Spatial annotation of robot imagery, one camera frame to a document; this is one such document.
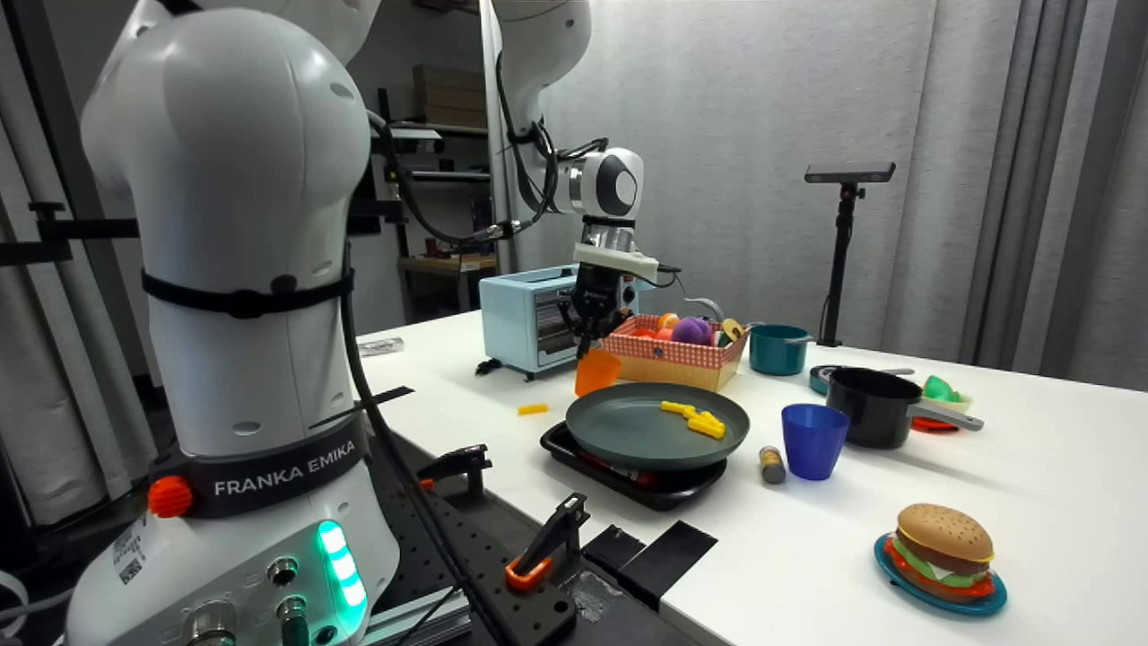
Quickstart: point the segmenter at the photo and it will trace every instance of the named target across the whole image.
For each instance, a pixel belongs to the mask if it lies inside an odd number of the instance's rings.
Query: orange basket
[[[659,316],[631,316],[599,343],[618,354],[618,382],[692,383],[718,391],[734,378],[746,336],[723,348],[657,336]]]

